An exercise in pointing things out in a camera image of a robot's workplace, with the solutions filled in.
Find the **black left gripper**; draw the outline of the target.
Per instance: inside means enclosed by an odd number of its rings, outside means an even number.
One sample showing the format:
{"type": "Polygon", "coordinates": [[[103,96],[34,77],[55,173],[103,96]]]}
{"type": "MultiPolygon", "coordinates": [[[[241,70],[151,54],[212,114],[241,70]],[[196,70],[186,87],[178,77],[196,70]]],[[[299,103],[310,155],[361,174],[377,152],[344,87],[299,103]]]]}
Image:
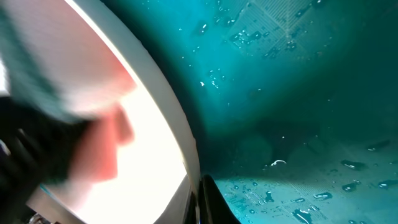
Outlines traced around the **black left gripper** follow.
{"type": "Polygon", "coordinates": [[[13,223],[41,183],[67,180],[88,121],[68,124],[1,97],[1,223],[13,223]]]}

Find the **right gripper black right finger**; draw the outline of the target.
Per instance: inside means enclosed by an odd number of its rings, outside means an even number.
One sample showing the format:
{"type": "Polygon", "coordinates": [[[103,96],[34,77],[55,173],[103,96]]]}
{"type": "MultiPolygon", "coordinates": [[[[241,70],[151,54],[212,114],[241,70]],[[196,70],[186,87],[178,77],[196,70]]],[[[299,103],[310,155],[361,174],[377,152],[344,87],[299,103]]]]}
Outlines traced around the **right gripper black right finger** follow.
{"type": "Polygon", "coordinates": [[[198,202],[201,224],[240,224],[210,175],[201,178],[198,202]]]}

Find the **white plate with red stain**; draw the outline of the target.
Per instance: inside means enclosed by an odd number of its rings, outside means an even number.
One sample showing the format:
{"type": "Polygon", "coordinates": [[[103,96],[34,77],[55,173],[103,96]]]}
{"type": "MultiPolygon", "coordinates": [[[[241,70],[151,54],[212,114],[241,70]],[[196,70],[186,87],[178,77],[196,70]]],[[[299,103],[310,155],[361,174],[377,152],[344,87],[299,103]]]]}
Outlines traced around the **white plate with red stain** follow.
{"type": "Polygon", "coordinates": [[[198,192],[195,139],[173,90],[148,51],[100,1],[66,1],[82,12],[130,74],[121,98],[132,137],[117,146],[118,173],[102,182],[68,179],[45,189],[85,223],[181,223],[198,192]]]}

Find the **pink round sponge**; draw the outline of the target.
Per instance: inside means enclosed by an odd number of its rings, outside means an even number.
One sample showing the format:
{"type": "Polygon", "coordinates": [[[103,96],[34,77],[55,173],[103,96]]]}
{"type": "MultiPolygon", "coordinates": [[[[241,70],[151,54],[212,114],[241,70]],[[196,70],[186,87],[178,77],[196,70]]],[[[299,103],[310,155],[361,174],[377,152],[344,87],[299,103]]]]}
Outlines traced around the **pink round sponge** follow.
{"type": "Polygon", "coordinates": [[[91,121],[70,177],[115,178],[117,146],[132,137],[120,101],[135,84],[89,19],[66,1],[1,0],[1,59],[16,102],[65,123],[91,121]]]}

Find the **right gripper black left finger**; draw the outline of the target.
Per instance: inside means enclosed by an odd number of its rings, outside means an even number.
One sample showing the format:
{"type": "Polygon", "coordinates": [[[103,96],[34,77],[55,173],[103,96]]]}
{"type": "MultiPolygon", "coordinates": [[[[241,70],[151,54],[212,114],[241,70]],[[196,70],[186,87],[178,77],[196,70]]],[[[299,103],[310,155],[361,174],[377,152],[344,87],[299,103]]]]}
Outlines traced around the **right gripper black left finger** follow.
{"type": "Polygon", "coordinates": [[[197,224],[197,199],[193,192],[187,200],[183,224],[197,224]]]}

